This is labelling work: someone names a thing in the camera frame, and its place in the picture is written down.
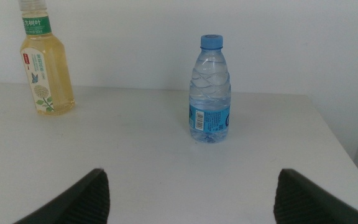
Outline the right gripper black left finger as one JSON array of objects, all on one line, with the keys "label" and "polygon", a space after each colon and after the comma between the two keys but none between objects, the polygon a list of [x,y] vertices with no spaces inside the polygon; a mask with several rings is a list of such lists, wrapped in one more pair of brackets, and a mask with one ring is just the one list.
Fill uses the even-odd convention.
[{"label": "right gripper black left finger", "polygon": [[108,176],[103,169],[93,169],[59,196],[17,223],[107,224],[109,211]]}]

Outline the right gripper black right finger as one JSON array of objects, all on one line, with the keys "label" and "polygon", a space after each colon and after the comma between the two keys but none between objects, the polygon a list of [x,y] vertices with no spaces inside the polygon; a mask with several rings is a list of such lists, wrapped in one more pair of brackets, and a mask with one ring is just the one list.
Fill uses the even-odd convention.
[{"label": "right gripper black right finger", "polygon": [[277,224],[358,224],[358,210],[294,169],[282,169],[273,206]]}]

